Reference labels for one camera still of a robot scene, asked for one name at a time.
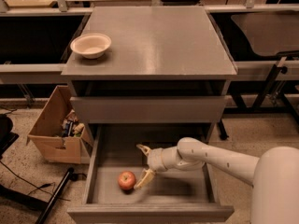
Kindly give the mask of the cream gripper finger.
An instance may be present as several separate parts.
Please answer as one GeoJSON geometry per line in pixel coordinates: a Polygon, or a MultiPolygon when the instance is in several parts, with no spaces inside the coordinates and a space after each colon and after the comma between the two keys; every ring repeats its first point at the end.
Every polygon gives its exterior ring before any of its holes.
{"type": "Polygon", "coordinates": [[[136,146],[146,157],[148,157],[148,155],[150,154],[151,152],[151,148],[150,147],[147,147],[147,146],[144,146],[144,145],[141,145],[141,144],[138,144],[136,146]]]}
{"type": "Polygon", "coordinates": [[[155,172],[151,169],[144,169],[141,173],[140,178],[134,185],[134,189],[142,189],[147,186],[155,177],[155,172]]]}

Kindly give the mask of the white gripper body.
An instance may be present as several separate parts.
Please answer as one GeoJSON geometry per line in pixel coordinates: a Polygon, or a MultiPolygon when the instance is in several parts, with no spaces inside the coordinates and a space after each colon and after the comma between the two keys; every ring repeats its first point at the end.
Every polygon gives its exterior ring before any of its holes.
{"type": "Polygon", "coordinates": [[[155,148],[149,152],[147,164],[154,172],[165,172],[167,170],[163,159],[164,149],[155,148]]]}

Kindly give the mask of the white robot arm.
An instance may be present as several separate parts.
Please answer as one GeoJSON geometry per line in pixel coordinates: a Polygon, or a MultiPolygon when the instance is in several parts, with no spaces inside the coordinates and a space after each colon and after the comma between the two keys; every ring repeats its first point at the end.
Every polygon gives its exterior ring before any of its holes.
{"type": "Polygon", "coordinates": [[[184,137],[174,147],[137,146],[148,167],[135,184],[142,189],[159,172],[193,170],[202,162],[252,187],[250,224],[299,224],[299,149],[274,147],[257,158],[184,137]]]}

